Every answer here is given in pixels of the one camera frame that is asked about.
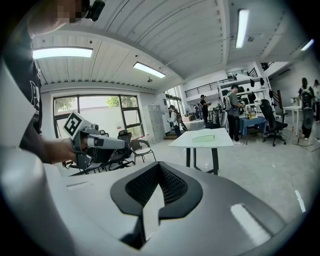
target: ceiling beam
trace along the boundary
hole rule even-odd
[[[123,38],[122,36],[119,36],[114,33],[105,32],[102,29],[96,29],[92,27],[86,27],[86,26],[79,26],[79,25],[64,25],[60,29],[52,32],[50,35],[57,35],[57,36],[75,36],[75,37],[86,37],[86,38],[92,38],[97,39],[101,41],[105,41],[111,44],[115,44],[127,49],[130,49],[131,51],[134,51],[135,53],[142,55],[149,60],[155,62],[158,64],[159,67],[163,67],[164,60],[162,60],[159,56],[155,55],[153,52],[145,49],[144,47],[135,44],[134,42]],[[175,74],[181,81],[184,80],[184,78],[179,74],[178,71],[174,70],[170,66],[166,66],[166,68]]]
[[[147,94],[155,94],[156,90],[140,88],[131,85],[124,85],[118,83],[109,83],[109,82],[57,82],[44,84],[41,87],[41,93],[61,91],[61,90],[72,90],[72,89],[111,89],[114,91],[132,91],[140,92]]]
[[[230,46],[230,11],[228,0],[217,0],[222,25],[222,64],[227,65]]]
[[[266,48],[263,50],[260,59],[263,61],[271,52],[272,50],[277,46],[277,44],[281,41],[283,38],[284,34],[287,32],[288,27],[290,24],[290,16],[286,12],[282,20],[277,27],[273,37],[271,38],[270,42],[267,44]]]

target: printed logo on shirt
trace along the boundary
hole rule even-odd
[[[40,109],[40,93],[39,93],[39,88],[35,85],[33,81],[30,81],[31,85],[31,104],[35,108],[35,114],[39,115],[39,109]]]

